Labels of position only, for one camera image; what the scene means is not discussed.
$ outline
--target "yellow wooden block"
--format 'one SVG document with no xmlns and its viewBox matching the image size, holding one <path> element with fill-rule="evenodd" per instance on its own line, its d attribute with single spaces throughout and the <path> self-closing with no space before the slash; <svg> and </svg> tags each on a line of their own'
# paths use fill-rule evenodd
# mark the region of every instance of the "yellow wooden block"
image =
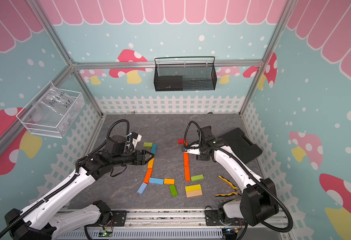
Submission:
<svg viewBox="0 0 351 240">
<path fill-rule="evenodd" d="M 148 168 L 153 168 L 154 158 L 148 162 Z"/>
<path fill-rule="evenodd" d="M 165 178 L 164 179 L 164 184 L 173 185 L 174 184 L 174 179 Z"/>
<path fill-rule="evenodd" d="M 195 197 L 195 196 L 200 196 L 202 195 L 202 190 L 195 190 L 195 191 L 190 191 L 186 192 L 186 197 Z"/>
<path fill-rule="evenodd" d="M 191 185 L 191 186 L 186 186 L 185 190 L 187 192 L 191 192 L 191 191 L 195 191 L 195 190 L 201 190 L 201 184 L 197 184 L 197 185 Z"/>
</svg>

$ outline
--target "pliers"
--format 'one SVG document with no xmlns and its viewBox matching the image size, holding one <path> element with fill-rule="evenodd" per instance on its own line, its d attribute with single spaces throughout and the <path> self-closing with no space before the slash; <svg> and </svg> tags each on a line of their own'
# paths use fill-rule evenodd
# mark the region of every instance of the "pliers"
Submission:
<svg viewBox="0 0 351 240">
<path fill-rule="evenodd" d="M 216 197 L 229 197 L 233 195 L 240 195 L 239 193 L 237 193 L 238 188 L 234 186 L 229 180 L 223 178 L 221 175 L 218 175 L 218 177 L 224 180 L 226 183 L 228 183 L 235 191 L 228 194 L 216 194 Z"/>
</svg>

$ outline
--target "marble pattern surface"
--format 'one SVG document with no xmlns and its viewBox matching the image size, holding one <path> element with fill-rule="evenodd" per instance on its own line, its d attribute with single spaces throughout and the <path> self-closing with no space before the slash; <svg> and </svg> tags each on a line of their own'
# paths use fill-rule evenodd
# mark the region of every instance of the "marble pattern surface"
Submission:
<svg viewBox="0 0 351 240">
<path fill-rule="evenodd" d="M 218 193 L 230 193 L 233 189 L 218 175 L 236 183 L 228 172 L 219 163 L 197 161 L 189 155 L 191 176 L 203 174 L 204 179 L 186 182 L 183 169 L 183 154 L 178 139 L 183 138 L 185 129 L 190 120 L 196 121 L 200 127 L 210 125 L 212 133 L 218 137 L 236 127 L 244 130 L 239 114 L 145 114 L 145 115 L 107 115 L 95 146 L 99 146 L 105 139 L 109 127 L 119 119 L 130 122 L 130 132 L 142 135 L 141 142 L 136 149 L 143 148 L 144 142 L 157 143 L 157 152 L 154 159 L 152 177 L 175 179 L 178 196 L 172 197 L 169 185 L 148 184 L 143 194 L 137 193 L 147 170 L 145 166 L 132 166 L 116 177 L 105 174 L 98 181 L 82 190 L 75 196 L 69 205 L 70 209 L 81 209 L 93 201 L 102 200 L 111 209 L 127 208 L 192 208 L 217 207 L 221 201 L 238 198 L 239 196 L 216 197 Z M 188 132 L 188 142 L 197 140 L 197 128 L 192 125 Z M 125 135 L 126 124 L 118 124 L 111 135 Z M 256 160 L 247 164 L 255 173 L 261 175 Z M 115 167 L 113 173 L 123 170 Z M 185 186 L 201 184 L 203 195 L 186 198 Z"/>
</svg>

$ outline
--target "red mushroom graphic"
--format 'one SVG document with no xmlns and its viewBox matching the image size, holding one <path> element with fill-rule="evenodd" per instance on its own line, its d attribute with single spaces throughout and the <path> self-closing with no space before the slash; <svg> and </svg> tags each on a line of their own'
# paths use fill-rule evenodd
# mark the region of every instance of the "red mushroom graphic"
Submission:
<svg viewBox="0 0 351 240">
<path fill-rule="evenodd" d="M 239 76 L 240 68 L 239 67 L 222 67 L 215 71 L 217 73 L 217 77 L 221 77 L 219 83 L 226 84 L 229 82 L 229 76 Z"/>
<path fill-rule="evenodd" d="M 147 62 L 146 58 L 144 58 L 141 54 L 130 49 L 124 49 L 116 60 L 116 62 L 139 62 L 139 61 Z M 109 75 L 113 78 L 119 78 L 126 74 L 126 76 L 128 76 L 129 84 L 137 84 L 142 81 L 142 79 L 138 75 L 138 70 L 145 71 L 145 72 L 153 71 L 152 68 L 111 69 L 109 71 Z"/>
<path fill-rule="evenodd" d="M 0 110 L 0 135 L 16 119 L 15 115 L 22 108 L 6 108 Z M 9 147 L 0 156 L 0 175 L 8 174 L 13 170 L 18 152 L 21 149 L 29 158 L 33 158 L 42 145 L 42 138 L 30 134 L 26 129 L 12 141 Z"/>
<path fill-rule="evenodd" d="M 351 183 L 328 174 L 321 174 L 319 183 L 336 205 L 341 206 L 325 208 L 327 217 L 344 240 L 351 240 Z"/>
<path fill-rule="evenodd" d="M 257 67 L 252 66 L 243 73 L 243 76 L 246 78 L 250 78 L 255 76 L 257 71 Z M 258 83 L 258 89 L 263 90 L 263 84 L 265 83 L 265 80 L 268 80 L 269 87 L 272 88 L 275 83 L 275 78 L 277 77 L 277 55 L 273 53 L 271 56 L 271 59 L 269 61 L 269 64 L 266 66 L 266 70 L 263 73 L 261 80 Z"/>
<path fill-rule="evenodd" d="M 302 162 L 303 158 L 307 155 L 313 169 L 319 169 L 323 159 L 322 143 L 319 137 L 303 132 L 290 132 L 289 137 L 291 142 L 298 145 L 291 150 L 295 159 L 298 162 Z"/>
<path fill-rule="evenodd" d="M 83 77 L 83 79 L 85 80 L 85 82 L 88 83 L 89 79 L 90 79 L 90 82 L 93 85 L 100 85 L 101 84 L 101 81 L 98 79 L 97 76 L 106 77 L 106 73 L 102 69 L 90 69 L 90 70 L 82 69 L 80 71 L 80 74 Z"/>
</svg>

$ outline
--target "yellow mushroom stem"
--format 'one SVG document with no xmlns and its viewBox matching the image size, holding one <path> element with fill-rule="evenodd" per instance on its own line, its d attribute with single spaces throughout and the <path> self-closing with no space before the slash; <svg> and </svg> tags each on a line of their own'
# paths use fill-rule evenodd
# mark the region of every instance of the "yellow mushroom stem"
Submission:
<svg viewBox="0 0 351 240">
<path fill-rule="evenodd" d="M 90 77 L 90 82 L 91 82 L 93 85 L 100 85 L 100 84 L 101 84 L 101 81 L 98 79 L 97 76 L 91 76 L 91 77 Z"/>
<path fill-rule="evenodd" d="M 137 70 L 130 71 L 126 74 L 128 76 L 128 83 L 129 84 L 137 84 L 142 82 L 142 79 L 138 75 Z"/>
<path fill-rule="evenodd" d="M 221 77 L 221 80 L 219 81 L 219 84 L 226 84 L 229 82 L 229 75 L 224 75 Z"/>
<path fill-rule="evenodd" d="M 258 83 L 258 89 L 261 91 L 263 90 L 263 84 L 265 83 L 265 80 L 266 80 L 266 76 L 262 75 L 261 80 Z"/>
</svg>

